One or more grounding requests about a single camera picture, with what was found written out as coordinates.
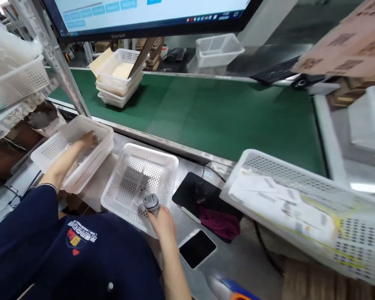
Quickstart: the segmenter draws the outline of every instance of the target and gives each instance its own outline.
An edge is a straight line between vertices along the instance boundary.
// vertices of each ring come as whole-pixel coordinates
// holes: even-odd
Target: computer monitor
[[[63,42],[242,31],[263,0],[42,0]]]

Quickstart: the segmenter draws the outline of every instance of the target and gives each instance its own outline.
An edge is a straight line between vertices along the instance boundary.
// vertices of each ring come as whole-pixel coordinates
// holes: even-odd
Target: purple cloth
[[[240,234],[240,223],[235,216],[200,206],[200,221],[215,234],[233,240]]]

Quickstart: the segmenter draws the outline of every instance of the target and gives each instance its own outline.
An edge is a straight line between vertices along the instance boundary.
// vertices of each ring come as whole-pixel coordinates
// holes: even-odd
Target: plastic bag
[[[0,23],[0,76],[31,62],[42,53],[42,49],[38,40],[24,41]]]

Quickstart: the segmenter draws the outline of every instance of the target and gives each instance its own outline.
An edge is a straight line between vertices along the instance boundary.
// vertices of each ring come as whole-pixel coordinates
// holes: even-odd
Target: smartphone
[[[217,249],[216,244],[202,230],[195,230],[179,246],[179,253],[192,269],[197,268]]]

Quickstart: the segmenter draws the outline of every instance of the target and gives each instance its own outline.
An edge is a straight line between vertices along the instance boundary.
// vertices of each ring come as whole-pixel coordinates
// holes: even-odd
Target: stacked white baskets
[[[101,205],[157,238],[146,209],[134,202],[143,202],[146,194],[155,193],[160,204],[169,208],[178,164],[173,155],[126,144],[101,196]]]
[[[75,165],[71,168],[62,183],[62,190],[78,194],[114,148],[114,130],[111,127],[79,115],[37,148],[30,158],[43,173],[46,173],[66,150],[67,145],[74,143],[91,130],[94,130],[95,135],[99,138],[99,145],[79,166]]]
[[[139,51],[118,49],[97,70],[96,88],[99,91],[98,97],[104,103],[122,108],[136,92],[143,78],[143,69],[146,67],[144,61],[129,79],[116,78],[113,73],[121,63],[134,64],[139,54]]]
[[[49,82],[43,55],[0,77],[0,111],[40,91]]]
[[[241,169],[270,176],[276,183],[298,190],[303,201],[334,219],[335,234],[319,242],[248,209],[230,196]],[[248,149],[228,178],[220,198],[268,227],[330,268],[375,285],[375,197],[308,172],[260,151]]]
[[[375,86],[348,108],[351,142],[375,151]]]

